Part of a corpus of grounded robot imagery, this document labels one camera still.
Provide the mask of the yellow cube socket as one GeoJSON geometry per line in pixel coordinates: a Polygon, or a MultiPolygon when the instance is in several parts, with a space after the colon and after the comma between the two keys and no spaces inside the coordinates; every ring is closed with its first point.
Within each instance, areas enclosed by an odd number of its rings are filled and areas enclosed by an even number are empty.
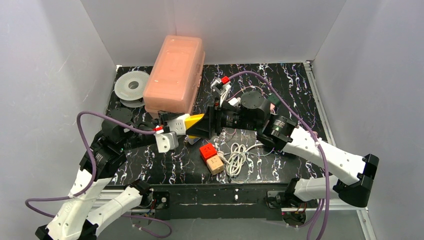
{"type": "Polygon", "coordinates": [[[203,117],[204,117],[204,113],[201,114],[195,114],[195,115],[189,115],[185,120],[184,120],[184,125],[185,128],[188,130],[189,128],[191,128],[194,124],[196,124],[197,122],[199,122],[203,117]]]}

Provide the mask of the red cube socket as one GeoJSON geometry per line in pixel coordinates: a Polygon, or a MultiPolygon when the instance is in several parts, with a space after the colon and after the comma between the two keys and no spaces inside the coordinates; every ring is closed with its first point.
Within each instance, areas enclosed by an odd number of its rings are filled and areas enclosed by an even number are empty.
{"type": "Polygon", "coordinates": [[[200,156],[203,161],[206,163],[208,159],[216,156],[217,150],[212,143],[208,143],[199,148],[200,156]]]}

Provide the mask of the pink plastic storage box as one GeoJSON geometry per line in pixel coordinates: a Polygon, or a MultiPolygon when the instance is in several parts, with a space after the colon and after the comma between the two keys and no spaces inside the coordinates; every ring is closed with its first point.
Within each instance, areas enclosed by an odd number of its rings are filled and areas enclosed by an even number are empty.
{"type": "Polygon", "coordinates": [[[205,60],[199,37],[166,36],[143,92],[145,111],[190,114],[200,87],[205,60]]]}

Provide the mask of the tan cube socket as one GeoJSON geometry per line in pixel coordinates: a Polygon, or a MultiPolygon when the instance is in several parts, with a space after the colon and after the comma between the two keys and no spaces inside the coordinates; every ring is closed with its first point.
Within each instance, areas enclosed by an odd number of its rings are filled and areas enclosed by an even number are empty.
{"type": "Polygon", "coordinates": [[[221,173],[225,169],[225,165],[218,155],[208,158],[206,160],[206,166],[213,176],[221,173]]]}

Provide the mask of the white cube socket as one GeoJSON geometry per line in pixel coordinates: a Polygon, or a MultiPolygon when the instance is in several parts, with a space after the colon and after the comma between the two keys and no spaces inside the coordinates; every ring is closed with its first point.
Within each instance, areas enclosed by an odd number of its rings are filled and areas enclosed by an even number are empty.
{"type": "Polygon", "coordinates": [[[185,113],[174,119],[168,120],[166,123],[169,127],[169,130],[171,132],[175,132],[177,136],[185,136],[187,130],[185,120],[189,117],[190,115],[188,113],[185,113]]]}

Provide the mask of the white power strip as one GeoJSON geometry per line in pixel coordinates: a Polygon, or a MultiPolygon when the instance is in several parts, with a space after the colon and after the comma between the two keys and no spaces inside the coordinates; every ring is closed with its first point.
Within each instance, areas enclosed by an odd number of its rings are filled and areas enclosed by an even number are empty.
{"type": "Polygon", "coordinates": [[[192,136],[192,135],[186,135],[185,136],[185,140],[190,144],[190,145],[194,145],[197,141],[200,140],[199,137],[196,136],[192,136]]]}

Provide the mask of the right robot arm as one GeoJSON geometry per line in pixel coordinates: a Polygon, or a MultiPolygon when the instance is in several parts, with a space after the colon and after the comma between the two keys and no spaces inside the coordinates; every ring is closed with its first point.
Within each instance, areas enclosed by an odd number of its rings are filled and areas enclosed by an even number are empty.
{"type": "Polygon", "coordinates": [[[271,112],[271,100],[257,91],[241,96],[240,103],[218,102],[204,114],[184,123],[189,136],[209,139],[224,128],[255,131],[265,147],[301,157],[329,172],[328,178],[293,178],[274,203],[300,204],[315,199],[340,199],[359,208],[368,205],[379,158],[341,150],[282,115],[271,112]]]}

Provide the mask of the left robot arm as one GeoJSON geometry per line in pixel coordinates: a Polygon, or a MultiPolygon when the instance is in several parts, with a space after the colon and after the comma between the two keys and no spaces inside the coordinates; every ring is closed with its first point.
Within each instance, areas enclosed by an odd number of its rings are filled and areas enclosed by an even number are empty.
{"type": "Polygon", "coordinates": [[[126,162],[126,151],[156,145],[159,150],[173,150],[178,136],[186,133],[182,114],[165,112],[152,122],[136,124],[126,108],[112,110],[103,119],[100,131],[88,143],[80,132],[86,152],[79,164],[76,179],[62,206],[51,221],[37,228],[40,240],[95,240],[100,233],[144,199],[153,204],[153,188],[144,180],[135,180],[122,193],[97,209],[93,205],[102,190],[126,162]]]}

